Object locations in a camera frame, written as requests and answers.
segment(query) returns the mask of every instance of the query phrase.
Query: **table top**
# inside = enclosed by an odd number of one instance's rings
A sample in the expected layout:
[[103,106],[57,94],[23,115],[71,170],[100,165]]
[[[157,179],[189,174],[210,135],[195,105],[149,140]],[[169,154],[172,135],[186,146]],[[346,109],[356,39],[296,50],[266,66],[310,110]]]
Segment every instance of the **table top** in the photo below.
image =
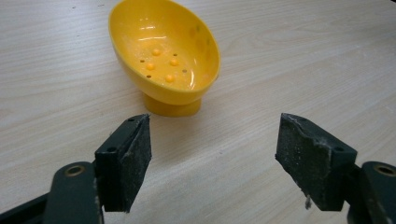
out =
[[[118,1],[0,6],[0,212],[148,113],[107,30]],[[150,117],[153,158],[130,214],[106,223],[346,223],[306,210],[275,160],[282,112],[396,165],[396,4],[388,0],[177,0],[219,44],[221,71],[192,117]]]

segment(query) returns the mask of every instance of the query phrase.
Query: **yellow bowl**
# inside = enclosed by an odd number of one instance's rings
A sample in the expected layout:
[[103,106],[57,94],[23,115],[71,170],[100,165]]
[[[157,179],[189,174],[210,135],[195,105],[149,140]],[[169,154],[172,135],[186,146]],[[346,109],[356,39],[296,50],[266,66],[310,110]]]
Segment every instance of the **yellow bowl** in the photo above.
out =
[[195,114],[216,80],[215,38],[191,11],[168,0],[124,0],[109,16],[117,58],[156,114]]

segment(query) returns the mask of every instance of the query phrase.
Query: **bowl rim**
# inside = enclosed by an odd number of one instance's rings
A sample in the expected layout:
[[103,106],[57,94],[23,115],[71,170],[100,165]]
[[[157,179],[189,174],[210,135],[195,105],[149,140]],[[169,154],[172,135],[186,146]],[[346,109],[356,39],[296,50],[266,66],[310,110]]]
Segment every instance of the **bowl rim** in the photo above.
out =
[[[113,35],[111,34],[111,18],[112,18],[112,15],[114,14],[114,11],[116,10],[116,8],[120,7],[122,4],[124,4],[124,2],[127,2],[127,1],[134,1],[134,0],[121,0],[121,1],[119,1],[119,2],[111,9],[111,11],[110,11],[110,13],[109,13],[109,15],[108,15],[108,27],[107,27],[107,28],[108,28],[108,32],[109,32],[109,35],[110,35],[110,39],[111,39],[111,43],[112,43],[112,45],[113,45],[113,48],[114,48],[114,50],[117,52],[117,54],[119,55],[119,57],[123,60],[124,64],[125,64],[129,69],[131,69],[133,72],[135,72],[136,74],[138,74],[140,77],[144,77],[144,76],[141,75],[140,72],[138,72],[136,69],[134,69],[134,68],[128,63],[127,60],[125,60],[124,56],[120,53],[119,47],[118,47],[118,46],[116,45],[116,43],[115,43],[115,40],[114,40]],[[160,83],[155,82],[155,81],[152,81],[152,80],[150,80],[150,79],[146,79],[146,80],[147,80],[149,83],[151,83],[151,84],[153,84],[153,85],[155,85],[155,86],[158,86],[158,87],[163,88],[163,89],[167,89],[167,90],[169,90],[169,91],[193,93],[193,92],[205,91],[206,89],[208,89],[208,88],[219,78],[219,70],[220,70],[220,65],[221,65],[221,57],[220,57],[220,52],[219,52],[219,45],[218,45],[218,43],[217,43],[215,37],[213,36],[211,30],[209,29],[209,27],[206,25],[206,23],[204,23],[204,21],[201,20],[201,18],[199,18],[199,17],[198,17],[195,13],[193,13],[191,10],[189,10],[189,9],[186,8],[186,7],[183,7],[181,4],[176,3],[176,2],[174,2],[174,1],[172,1],[172,0],[146,0],[146,1],[163,1],[163,2],[167,2],[167,3],[169,3],[169,4],[173,4],[173,5],[177,6],[177,7],[179,7],[179,8],[182,9],[182,10],[185,10],[186,12],[188,12],[188,13],[190,13],[192,16],[194,16],[201,24],[204,25],[204,27],[205,27],[205,28],[207,29],[207,31],[209,32],[209,35],[210,35],[211,39],[212,39],[213,42],[214,42],[215,49],[216,49],[216,52],[217,52],[217,57],[218,57],[218,59],[219,59],[219,63],[218,63],[218,65],[217,65],[215,75],[214,75],[213,78],[210,80],[210,82],[208,82],[206,85],[204,85],[202,88],[199,88],[199,89],[179,90],[179,89],[176,89],[176,88],[171,88],[171,87],[168,87],[168,86],[163,86],[163,85],[161,85]]]

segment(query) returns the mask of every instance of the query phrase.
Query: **wood grain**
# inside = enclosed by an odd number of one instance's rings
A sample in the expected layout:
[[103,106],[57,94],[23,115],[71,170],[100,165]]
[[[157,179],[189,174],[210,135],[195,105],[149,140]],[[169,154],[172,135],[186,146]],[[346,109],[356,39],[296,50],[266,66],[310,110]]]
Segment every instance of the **wood grain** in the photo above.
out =
[[[151,116],[153,160],[130,214],[106,223],[347,223],[304,208],[275,161],[281,112],[396,165],[396,4],[388,0],[177,0],[212,30],[219,79],[201,111]],[[124,119],[148,112],[121,71],[117,1],[0,3],[0,212],[50,189]]]

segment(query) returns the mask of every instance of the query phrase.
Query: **bowl base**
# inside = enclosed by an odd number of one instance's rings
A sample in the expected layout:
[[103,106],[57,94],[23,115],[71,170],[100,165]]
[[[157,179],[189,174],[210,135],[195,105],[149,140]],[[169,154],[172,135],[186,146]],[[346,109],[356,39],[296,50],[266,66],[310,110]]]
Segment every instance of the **bowl base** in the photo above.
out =
[[192,116],[201,108],[201,99],[188,105],[168,105],[144,94],[144,102],[150,112],[166,117]]

